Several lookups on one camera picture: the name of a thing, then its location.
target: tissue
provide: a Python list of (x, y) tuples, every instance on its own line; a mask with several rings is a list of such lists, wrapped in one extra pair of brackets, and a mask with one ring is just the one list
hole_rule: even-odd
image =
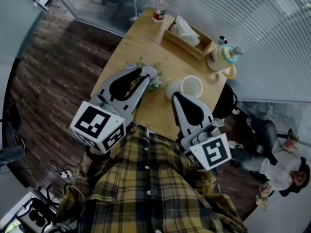
[(181, 16), (176, 17), (175, 24), (171, 27), (171, 32), (193, 47), (200, 43), (200, 36)]

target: white cup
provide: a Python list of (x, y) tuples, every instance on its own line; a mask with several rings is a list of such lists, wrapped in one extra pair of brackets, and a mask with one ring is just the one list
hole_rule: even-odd
[(166, 97), (171, 100), (176, 92), (187, 93), (199, 98), (203, 93), (203, 84), (196, 76), (187, 76), (183, 80), (175, 81), (166, 88)]

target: wooden floor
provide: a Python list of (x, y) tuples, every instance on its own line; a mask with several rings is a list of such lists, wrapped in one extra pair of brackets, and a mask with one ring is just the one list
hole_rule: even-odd
[[(17, 132), (27, 145), (26, 155), (12, 167), (44, 167), (54, 170), (78, 164), (84, 146), (69, 125), (91, 90), (121, 38), (74, 21), (58, 0), (53, 0), (42, 25), (34, 33), (13, 78), (8, 104), (16, 104), (21, 116)], [(232, 132), (238, 120), (228, 121)], [(13, 144), (14, 132), (7, 127), (6, 138)], [(52, 184), (53, 193), (62, 197), (64, 180), (45, 169), (15, 170), (18, 178), (33, 188)], [(254, 207), (258, 182), (246, 171), (224, 166), (220, 172), (222, 192), (231, 196), (238, 212), (245, 216)]]

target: white shirt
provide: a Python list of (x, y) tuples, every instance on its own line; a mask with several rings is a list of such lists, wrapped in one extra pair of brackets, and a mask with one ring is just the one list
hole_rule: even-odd
[(269, 179), (269, 185), (273, 190), (283, 191), (289, 188), (293, 180), (289, 175), (290, 171), (298, 171), (301, 165), (301, 159), (297, 154), (290, 154), (282, 148), (279, 140), (273, 146), (272, 154), (277, 159), (274, 166), (266, 158), (261, 164), (260, 173)]

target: yellow plaid shirt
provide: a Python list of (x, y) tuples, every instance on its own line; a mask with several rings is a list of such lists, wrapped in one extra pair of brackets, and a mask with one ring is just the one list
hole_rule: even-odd
[(101, 160), (86, 152), (55, 223), (80, 232), (247, 232), (213, 172), (197, 172), (179, 146), (134, 126)]

